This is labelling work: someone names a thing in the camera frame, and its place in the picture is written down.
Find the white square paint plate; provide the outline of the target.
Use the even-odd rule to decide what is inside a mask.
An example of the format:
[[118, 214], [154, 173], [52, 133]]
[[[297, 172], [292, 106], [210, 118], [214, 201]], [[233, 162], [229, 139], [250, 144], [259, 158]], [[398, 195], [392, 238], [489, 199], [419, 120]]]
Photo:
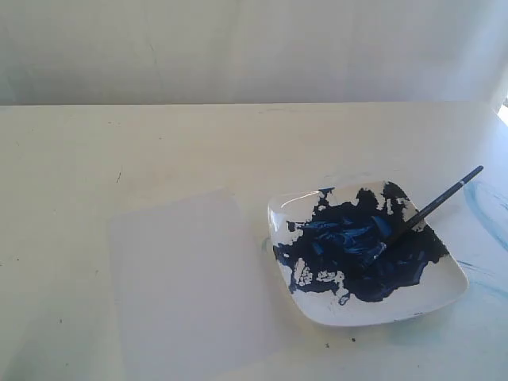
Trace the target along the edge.
[[455, 302], [468, 278], [427, 222], [383, 247], [417, 211], [406, 191], [387, 180], [272, 198], [272, 251], [299, 310], [321, 325], [353, 327]]

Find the white paper sheet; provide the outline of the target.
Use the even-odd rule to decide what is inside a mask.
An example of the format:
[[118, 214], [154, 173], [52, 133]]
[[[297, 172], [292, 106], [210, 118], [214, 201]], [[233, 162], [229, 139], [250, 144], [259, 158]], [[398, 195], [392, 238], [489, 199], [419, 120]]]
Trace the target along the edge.
[[299, 337], [272, 255], [216, 190], [110, 222], [110, 271], [128, 380], [205, 380]]

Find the dark blue paintbrush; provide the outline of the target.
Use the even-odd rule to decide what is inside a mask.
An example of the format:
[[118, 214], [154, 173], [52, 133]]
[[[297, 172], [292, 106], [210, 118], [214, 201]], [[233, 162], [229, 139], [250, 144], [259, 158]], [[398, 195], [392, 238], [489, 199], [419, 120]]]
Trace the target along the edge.
[[409, 232], [414, 226], [419, 224], [421, 221], [424, 221], [434, 210], [439, 208], [444, 202], [450, 199], [455, 193], [457, 193], [461, 188], [463, 188], [467, 183], [469, 183], [472, 179], [474, 179], [482, 170], [484, 169], [483, 165], [479, 165], [474, 168], [471, 172], [466, 174], [462, 179], [460, 179], [457, 183], [448, 188], [445, 192], [440, 194], [437, 198], [431, 201], [430, 204], [425, 206], [422, 210], [418, 211], [413, 217], [411, 217], [408, 221], [405, 221], [403, 225], [397, 228], [389, 237], [387, 237], [384, 241], [381, 241], [381, 249], [376, 253], [370, 255], [364, 262], [358, 267], [359, 271], [365, 271], [369, 268], [381, 255], [391, 246], [393, 246], [401, 237], [403, 237], [407, 232]]

